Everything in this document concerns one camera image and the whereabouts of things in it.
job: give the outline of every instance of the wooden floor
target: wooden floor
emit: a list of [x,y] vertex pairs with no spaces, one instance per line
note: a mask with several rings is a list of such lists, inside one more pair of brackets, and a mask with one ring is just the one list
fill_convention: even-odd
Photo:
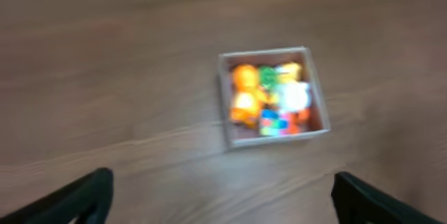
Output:
[[[0,33],[0,216],[94,170],[109,223],[336,223],[348,170],[447,221],[447,0],[196,0]],[[222,52],[306,45],[332,131],[226,151]]]

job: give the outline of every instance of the cardboard box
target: cardboard box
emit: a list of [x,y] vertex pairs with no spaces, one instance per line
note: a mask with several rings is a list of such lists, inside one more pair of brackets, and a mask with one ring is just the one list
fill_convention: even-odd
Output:
[[[229,117],[231,101],[233,99],[233,81],[231,72],[240,64],[254,66],[277,66],[287,62],[302,65],[302,81],[310,84],[312,96],[311,117],[307,124],[307,131],[295,135],[262,136],[258,130],[248,129],[231,122]],[[287,142],[315,137],[330,130],[328,112],[321,93],[319,80],[309,49],[306,47],[289,47],[273,50],[257,50],[249,52],[231,52],[219,55],[219,77],[223,103],[223,127],[228,146],[244,147],[255,144]]]

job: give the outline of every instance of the colorful toys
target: colorful toys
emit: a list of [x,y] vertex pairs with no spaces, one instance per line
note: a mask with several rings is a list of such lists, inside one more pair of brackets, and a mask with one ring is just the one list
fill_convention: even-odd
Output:
[[258,126],[263,136],[299,133],[309,120],[312,99],[309,84],[299,82],[301,70],[301,65],[291,62],[276,68],[236,67],[230,119],[250,128]]
[[235,95],[231,105],[230,118],[233,122],[244,123],[255,128],[267,96],[261,91],[258,70],[243,64],[233,71]]
[[274,110],[263,110],[260,120],[260,134],[263,136],[287,135],[289,122],[287,118],[280,117]]

